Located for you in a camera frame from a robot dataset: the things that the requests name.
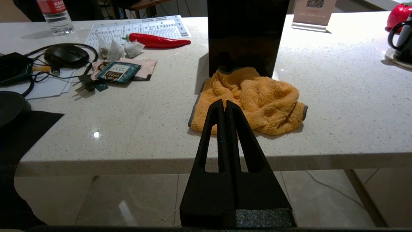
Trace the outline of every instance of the bottle label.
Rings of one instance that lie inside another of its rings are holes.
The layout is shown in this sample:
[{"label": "bottle label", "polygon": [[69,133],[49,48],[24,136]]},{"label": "bottle label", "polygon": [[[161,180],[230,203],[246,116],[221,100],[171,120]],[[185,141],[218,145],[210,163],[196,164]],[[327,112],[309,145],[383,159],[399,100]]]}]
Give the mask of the bottle label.
[{"label": "bottle label", "polygon": [[63,0],[37,0],[43,14],[57,14],[66,10]]}]

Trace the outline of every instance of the mug handle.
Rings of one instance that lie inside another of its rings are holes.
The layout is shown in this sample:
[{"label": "mug handle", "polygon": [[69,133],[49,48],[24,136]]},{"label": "mug handle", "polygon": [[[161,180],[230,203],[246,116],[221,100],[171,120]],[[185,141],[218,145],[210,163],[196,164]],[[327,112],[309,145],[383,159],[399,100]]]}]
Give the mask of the mug handle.
[{"label": "mug handle", "polygon": [[396,47],[393,44],[393,36],[395,35],[395,33],[399,30],[399,28],[405,26],[405,25],[409,25],[412,27],[412,21],[404,21],[404,22],[400,22],[398,23],[396,26],[394,26],[392,28],[392,30],[389,32],[389,36],[388,36],[388,44],[393,47],[394,49],[401,51],[402,49],[405,48],[406,44],[409,42],[409,39],[411,39],[411,36],[408,36],[408,38],[405,40],[405,42],[401,45],[399,45],[399,47]]}]

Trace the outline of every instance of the saucer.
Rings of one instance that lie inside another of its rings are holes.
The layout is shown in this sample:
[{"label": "saucer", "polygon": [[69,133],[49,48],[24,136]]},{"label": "saucer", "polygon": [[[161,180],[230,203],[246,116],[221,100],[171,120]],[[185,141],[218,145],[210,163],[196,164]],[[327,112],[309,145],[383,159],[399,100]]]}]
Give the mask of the saucer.
[{"label": "saucer", "polygon": [[412,64],[403,62],[403,61],[401,61],[401,60],[398,60],[398,59],[395,57],[395,51],[396,51],[395,49],[389,48],[389,49],[386,51],[385,56],[388,57],[393,63],[395,63],[395,64],[397,64],[397,65],[399,65],[399,66],[401,66],[401,67],[404,67],[404,68],[407,68],[407,69],[411,69],[411,70],[412,70]]}]

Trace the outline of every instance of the paper sheet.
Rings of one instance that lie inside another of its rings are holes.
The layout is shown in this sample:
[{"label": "paper sheet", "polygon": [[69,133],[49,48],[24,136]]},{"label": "paper sheet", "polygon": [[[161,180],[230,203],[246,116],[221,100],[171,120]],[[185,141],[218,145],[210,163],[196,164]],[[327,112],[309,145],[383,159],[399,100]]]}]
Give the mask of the paper sheet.
[{"label": "paper sheet", "polygon": [[[70,77],[75,73],[75,69],[60,69],[60,77]],[[73,78],[70,79],[57,79],[47,78],[46,80],[35,83],[33,90],[26,96],[26,99],[35,99],[42,97],[59,96],[65,90],[68,92]],[[0,91],[12,91],[20,94],[24,93],[30,86],[30,81],[19,82],[15,85],[9,85],[6,87],[0,87]]]},{"label": "paper sheet", "polygon": [[191,37],[189,30],[182,22],[182,17],[175,15],[134,19],[119,23],[94,24],[87,37],[86,44],[98,50],[97,36],[99,36],[107,43],[111,43],[114,40],[122,45],[125,42],[122,38],[130,33],[149,34],[171,39]]}]

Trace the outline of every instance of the red pepper toy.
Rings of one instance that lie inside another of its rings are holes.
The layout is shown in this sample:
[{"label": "red pepper toy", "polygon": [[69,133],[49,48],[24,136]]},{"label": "red pepper toy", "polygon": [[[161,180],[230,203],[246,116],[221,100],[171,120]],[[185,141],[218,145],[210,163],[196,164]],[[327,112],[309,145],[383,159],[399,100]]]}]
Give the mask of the red pepper toy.
[{"label": "red pepper toy", "polygon": [[408,17],[412,14],[412,2],[409,3],[401,3],[397,5],[392,12],[389,14],[388,17],[388,29],[392,30],[392,28],[403,21],[406,21]]},{"label": "red pepper toy", "polygon": [[126,38],[122,38],[124,40],[134,42],[137,41],[142,43],[145,47],[150,48],[174,48],[174,47],[181,47],[187,44],[190,44],[190,40],[175,40],[169,39],[160,36],[153,36],[147,34],[140,34],[140,33],[132,33],[127,35]]}]

